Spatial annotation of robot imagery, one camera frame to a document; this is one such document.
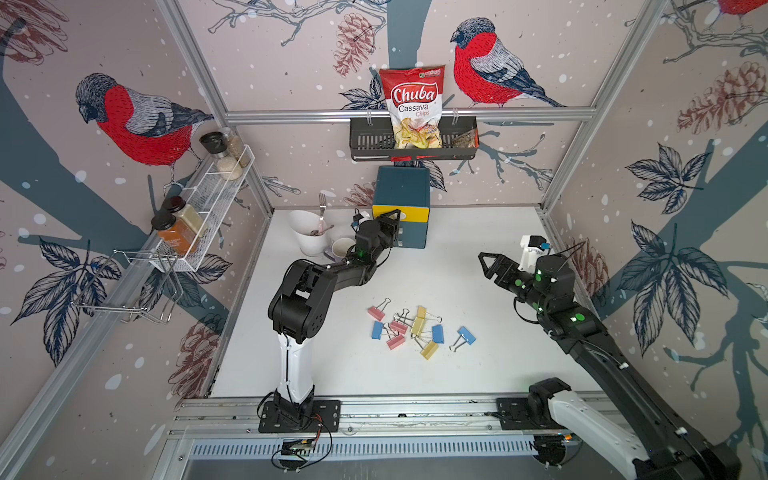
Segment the purple mug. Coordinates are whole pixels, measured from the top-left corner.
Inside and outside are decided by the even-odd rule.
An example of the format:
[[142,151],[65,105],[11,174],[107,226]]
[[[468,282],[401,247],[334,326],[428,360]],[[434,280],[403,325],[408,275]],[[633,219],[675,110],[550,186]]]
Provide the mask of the purple mug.
[[331,262],[341,261],[346,257],[348,251],[355,245],[356,241],[354,238],[338,238],[337,240],[334,240],[331,246],[323,252],[323,256]]

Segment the small clear spice jar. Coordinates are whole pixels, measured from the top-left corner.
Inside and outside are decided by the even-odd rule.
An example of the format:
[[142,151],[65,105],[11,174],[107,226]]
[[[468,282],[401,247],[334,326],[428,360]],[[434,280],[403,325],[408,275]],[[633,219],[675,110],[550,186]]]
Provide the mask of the small clear spice jar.
[[245,153],[245,145],[242,139],[231,127],[224,127],[222,129],[222,134],[229,153],[238,160],[242,167],[246,167],[249,164],[249,157]]

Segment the yellow binder clip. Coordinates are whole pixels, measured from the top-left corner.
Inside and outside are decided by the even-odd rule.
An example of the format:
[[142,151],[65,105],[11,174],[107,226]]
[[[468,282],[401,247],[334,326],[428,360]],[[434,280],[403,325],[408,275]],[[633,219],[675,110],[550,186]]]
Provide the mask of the yellow binder clip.
[[413,336],[413,340],[420,347],[420,354],[425,360],[430,360],[440,347],[440,345],[433,340],[423,339],[420,336]]
[[428,322],[441,323],[442,321],[443,318],[441,316],[430,313],[424,306],[418,306],[411,326],[411,336],[421,336]]

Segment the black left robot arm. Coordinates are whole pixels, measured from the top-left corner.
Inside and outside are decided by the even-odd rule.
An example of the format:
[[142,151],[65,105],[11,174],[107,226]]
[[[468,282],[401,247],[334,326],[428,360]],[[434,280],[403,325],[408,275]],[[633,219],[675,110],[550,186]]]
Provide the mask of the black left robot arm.
[[315,418],[310,340],[325,323],[334,293],[367,284],[383,264],[379,257],[397,245],[401,217],[395,209],[360,223],[355,244],[338,262],[299,259],[289,265],[267,310],[280,337],[280,377],[272,394],[280,416],[301,427]]

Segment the yellow binder clip lower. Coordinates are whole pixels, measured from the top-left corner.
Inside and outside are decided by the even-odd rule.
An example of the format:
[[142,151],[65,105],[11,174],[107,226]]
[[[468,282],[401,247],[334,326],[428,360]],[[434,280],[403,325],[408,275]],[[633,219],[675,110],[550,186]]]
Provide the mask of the yellow binder clip lower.
[[420,336],[413,336],[413,340],[420,347],[420,354],[425,360],[430,360],[440,347],[440,345],[433,340],[423,339]]

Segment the teal drawer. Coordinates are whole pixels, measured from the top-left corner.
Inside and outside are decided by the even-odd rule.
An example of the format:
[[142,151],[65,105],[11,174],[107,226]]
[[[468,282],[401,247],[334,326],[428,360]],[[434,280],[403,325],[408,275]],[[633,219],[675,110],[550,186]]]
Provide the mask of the teal drawer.
[[398,229],[398,239],[403,242],[425,240],[428,232],[428,223],[420,222],[400,222]]

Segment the black lid spice jar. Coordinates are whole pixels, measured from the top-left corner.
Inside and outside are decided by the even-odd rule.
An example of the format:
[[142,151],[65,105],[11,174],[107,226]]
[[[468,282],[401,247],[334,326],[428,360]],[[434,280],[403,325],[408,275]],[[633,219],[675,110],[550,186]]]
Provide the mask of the black lid spice jar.
[[230,152],[223,133],[211,131],[202,135],[199,141],[205,150],[213,156],[216,172],[223,179],[234,181],[242,177],[243,167],[239,159]]

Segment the teal drawer cabinet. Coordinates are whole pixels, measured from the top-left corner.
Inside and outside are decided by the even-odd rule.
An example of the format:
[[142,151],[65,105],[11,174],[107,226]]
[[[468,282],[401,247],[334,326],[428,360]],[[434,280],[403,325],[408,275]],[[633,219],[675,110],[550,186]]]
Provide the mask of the teal drawer cabinet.
[[[421,167],[381,166],[378,169],[373,196],[374,205],[429,207],[430,174]],[[398,239],[398,247],[424,249],[425,240],[415,242]]]

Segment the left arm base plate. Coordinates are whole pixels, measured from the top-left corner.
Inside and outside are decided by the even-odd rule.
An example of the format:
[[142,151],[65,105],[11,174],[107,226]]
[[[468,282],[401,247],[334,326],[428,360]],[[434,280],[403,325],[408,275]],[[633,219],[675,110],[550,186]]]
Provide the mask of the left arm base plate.
[[258,432],[309,433],[322,430],[336,433],[341,406],[339,400],[313,400],[296,406],[282,398],[270,399],[261,408]]

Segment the yellow binder clip upper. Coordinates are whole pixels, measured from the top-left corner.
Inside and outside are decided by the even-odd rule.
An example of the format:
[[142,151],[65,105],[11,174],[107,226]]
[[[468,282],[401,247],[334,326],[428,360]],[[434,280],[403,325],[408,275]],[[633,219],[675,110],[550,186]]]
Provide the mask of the yellow binder clip upper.
[[443,318],[441,316],[430,313],[424,306],[418,306],[411,326],[411,336],[421,336],[428,322],[441,323],[442,321]]

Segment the white utensil cup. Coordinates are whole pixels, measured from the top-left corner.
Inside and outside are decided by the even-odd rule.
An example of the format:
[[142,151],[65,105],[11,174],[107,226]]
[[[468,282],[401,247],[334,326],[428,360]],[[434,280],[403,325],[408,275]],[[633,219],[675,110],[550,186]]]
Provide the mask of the white utensil cup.
[[300,251],[309,257],[321,256],[329,247],[329,237],[324,232],[327,225],[318,214],[294,210],[288,215],[289,226],[294,232]]

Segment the red Chuba cassava chips bag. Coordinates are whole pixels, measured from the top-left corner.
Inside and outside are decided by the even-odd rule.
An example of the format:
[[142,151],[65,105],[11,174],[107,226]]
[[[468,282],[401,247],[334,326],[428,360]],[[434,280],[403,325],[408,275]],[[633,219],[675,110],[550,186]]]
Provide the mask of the red Chuba cassava chips bag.
[[379,71],[395,149],[442,147],[444,66]]

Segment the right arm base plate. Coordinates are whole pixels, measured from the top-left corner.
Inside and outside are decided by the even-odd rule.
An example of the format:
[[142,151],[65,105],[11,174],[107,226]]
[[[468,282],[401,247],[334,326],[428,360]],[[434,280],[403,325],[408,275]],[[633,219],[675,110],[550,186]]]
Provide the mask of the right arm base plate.
[[533,397],[495,399],[496,413],[503,430],[566,430],[551,415],[546,400]]

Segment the orange spice jar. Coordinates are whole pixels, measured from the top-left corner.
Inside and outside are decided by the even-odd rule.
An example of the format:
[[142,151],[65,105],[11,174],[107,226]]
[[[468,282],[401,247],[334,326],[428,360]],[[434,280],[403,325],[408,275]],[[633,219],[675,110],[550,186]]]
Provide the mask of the orange spice jar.
[[159,210],[151,219],[151,226],[178,256],[196,250],[197,234],[174,214]]

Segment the blue binder clip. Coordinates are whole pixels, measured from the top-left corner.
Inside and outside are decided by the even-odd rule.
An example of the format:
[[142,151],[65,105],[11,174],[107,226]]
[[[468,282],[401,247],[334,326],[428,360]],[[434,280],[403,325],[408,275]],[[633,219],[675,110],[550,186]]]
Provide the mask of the blue binder clip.
[[374,340],[380,340],[384,332],[384,324],[379,321],[373,323],[371,338]]
[[431,327],[431,341],[438,345],[444,343],[444,329],[442,324],[435,324]]
[[465,345],[472,345],[476,341],[476,337],[464,326],[457,330],[458,337],[449,346],[451,352],[456,352],[459,348]]

